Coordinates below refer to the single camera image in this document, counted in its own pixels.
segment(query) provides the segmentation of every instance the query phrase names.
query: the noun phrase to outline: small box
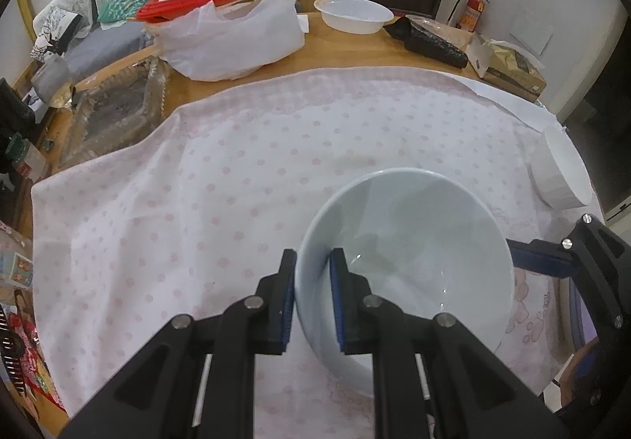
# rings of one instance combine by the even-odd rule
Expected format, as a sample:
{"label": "small box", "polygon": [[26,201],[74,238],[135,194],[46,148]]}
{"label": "small box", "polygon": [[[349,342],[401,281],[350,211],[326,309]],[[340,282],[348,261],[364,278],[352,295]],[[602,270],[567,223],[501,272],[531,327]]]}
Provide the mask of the small box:
{"label": "small box", "polygon": [[481,79],[526,101],[534,103],[546,87],[544,77],[523,54],[479,33],[471,36],[466,53]]}

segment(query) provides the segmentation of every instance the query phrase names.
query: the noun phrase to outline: white plastic bowl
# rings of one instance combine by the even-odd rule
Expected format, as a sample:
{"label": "white plastic bowl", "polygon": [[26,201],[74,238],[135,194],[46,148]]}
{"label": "white plastic bowl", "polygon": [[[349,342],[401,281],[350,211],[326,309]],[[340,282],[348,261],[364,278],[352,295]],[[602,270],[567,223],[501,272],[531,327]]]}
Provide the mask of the white plastic bowl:
{"label": "white plastic bowl", "polygon": [[315,0],[314,7],[330,27],[358,35],[376,33],[394,18],[385,6],[368,0]]}
{"label": "white plastic bowl", "polygon": [[327,257],[342,247],[351,272],[404,312],[454,314],[492,351],[509,321],[512,258],[488,209],[459,184],[419,169],[369,174],[333,195],[311,222],[296,265],[296,306],[311,348],[336,377],[372,394],[370,356],[336,339]]}
{"label": "white plastic bowl", "polygon": [[543,131],[532,153],[530,170],[539,195],[553,209],[572,209],[591,202],[594,191],[588,171],[564,131]]}

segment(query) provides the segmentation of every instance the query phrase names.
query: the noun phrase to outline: pink polka dot tablecloth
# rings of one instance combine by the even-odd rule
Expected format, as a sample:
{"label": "pink polka dot tablecloth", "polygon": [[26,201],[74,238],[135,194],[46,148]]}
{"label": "pink polka dot tablecloth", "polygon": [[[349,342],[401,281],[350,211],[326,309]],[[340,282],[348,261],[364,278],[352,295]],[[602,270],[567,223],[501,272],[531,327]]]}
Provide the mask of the pink polka dot tablecloth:
{"label": "pink polka dot tablecloth", "polygon": [[[35,313],[65,408],[76,413],[171,316],[253,293],[330,195],[367,172],[439,172],[507,237],[560,240],[586,209],[552,212],[537,195],[527,161],[539,137],[443,74],[318,69],[182,106],[136,146],[35,185]],[[587,210],[600,216],[595,199]],[[523,271],[515,283],[497,353],[540,392],[564,360],[554,284]],[[256,363],[258,437],[372,436],[371,400],[327,372],[297,319],[287,353]]]}

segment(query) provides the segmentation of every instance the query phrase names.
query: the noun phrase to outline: silver bolt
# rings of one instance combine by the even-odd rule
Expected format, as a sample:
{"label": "silver bolt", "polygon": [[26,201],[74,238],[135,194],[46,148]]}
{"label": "silver bolt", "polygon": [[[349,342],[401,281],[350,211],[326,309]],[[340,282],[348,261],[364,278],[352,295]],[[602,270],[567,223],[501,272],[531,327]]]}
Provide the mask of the silver bolt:
{"label": "silver bolt", "polygon": [[589,405],[591,405],[593,407],[599,401],[600,401],[600,390],[596,389],[595,393],[592,394],[591,398],[589,399]]}
{"label": "silver bolt", "polygon": [[381,306],[381,302],[383,302],[383,300],[381,300],[381,297],[378,295],[366,295],[364,297],[364,300],[362,300],[362,302],[364,302],[364,305],[366,307],[379,307]]}
{"label": "silver bolt", "polygon": [[174,329],[186,329],[193,320],[188,315],[177,315],[171,320]]}
{"label": "silver bolt", "polygon": [[252,295],[243,300],[243,305],[247,309],[261,309],[263,307],[265,300],[258,295]]}
{"label": "silver bolt", "polygon": [[456,324],[456,317],[451,313],[438,313],[434,316],[436,323],[441,327],[453,327]]}

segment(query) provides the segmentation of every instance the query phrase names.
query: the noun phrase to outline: red fire extinguisher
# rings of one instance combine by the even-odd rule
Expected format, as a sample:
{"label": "red fire extinguisher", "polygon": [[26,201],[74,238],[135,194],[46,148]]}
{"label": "red fire extinguisher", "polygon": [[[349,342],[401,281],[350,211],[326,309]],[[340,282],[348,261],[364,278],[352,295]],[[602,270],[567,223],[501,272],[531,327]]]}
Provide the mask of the red fire extinguisher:
{"label": "red fire extinguisher", "polygon": [[[449,24],[449,21],[451,21],[451,17],[456,11],[456,8],[459,5],[460,1],[462,0],[457,0],[456,5],[454,6],[454,9],[451,11],[451,14],[449,15],[449,19],[447,19],[447,24]],[[456,27],[458,29],[465,30],[465,31],[475,31],[475,28],[478,25],[480,16],[482,15],[482,12],[484,11],[484,7],[486,6],[488,2],[489,2],[488,0],[467,0],[465,11],[463,11],[463,14],[460,16],[460,19],[456,23]]]}

